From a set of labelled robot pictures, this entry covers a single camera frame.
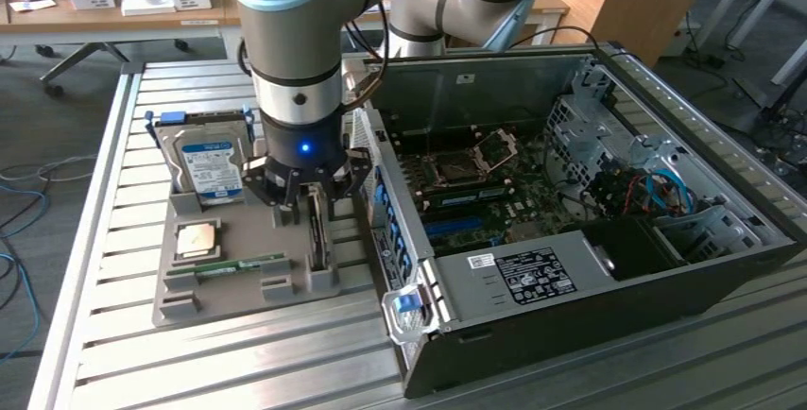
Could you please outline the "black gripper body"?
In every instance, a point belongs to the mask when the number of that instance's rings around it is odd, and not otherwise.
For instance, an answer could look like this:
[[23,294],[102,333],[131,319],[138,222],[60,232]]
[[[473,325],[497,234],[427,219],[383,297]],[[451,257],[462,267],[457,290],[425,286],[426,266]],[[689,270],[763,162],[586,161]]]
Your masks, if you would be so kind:
[[326,168],[335,172],[347,162],[342,141],[342,115],[342,110],[336,110],[311,124],[292,125],[263,112],[268,157],[290,168]]

